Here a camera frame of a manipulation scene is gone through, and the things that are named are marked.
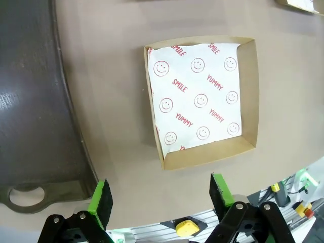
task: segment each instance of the red smiley face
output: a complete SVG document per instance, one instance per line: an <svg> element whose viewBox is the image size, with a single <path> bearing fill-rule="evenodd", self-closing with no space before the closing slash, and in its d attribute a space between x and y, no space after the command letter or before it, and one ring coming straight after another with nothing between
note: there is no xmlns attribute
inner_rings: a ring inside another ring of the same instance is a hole
<svg viewBox="0 0 324 243"><path fill-rule="evenodd" d="M205 62L201 58L196 58L191 62L191 70L195 73L202 72L205 68Z"/></svg>
<svg viewBox="0 0 324 243"><path fill-rule="evenodd" d="M170 67L166 61L158 61L155 63L155 65L153 67L154 73L159 77L163 77L163 76L167 75L169 72L169 69L170 69Z"/></svg>
<svg viewBox="0 0 324 243"><path fill-rule="evenodd" d="M164 98L160 102L160 111L163 113L168 113L172 110L173 108L173 102L169 98Z"/></svg>

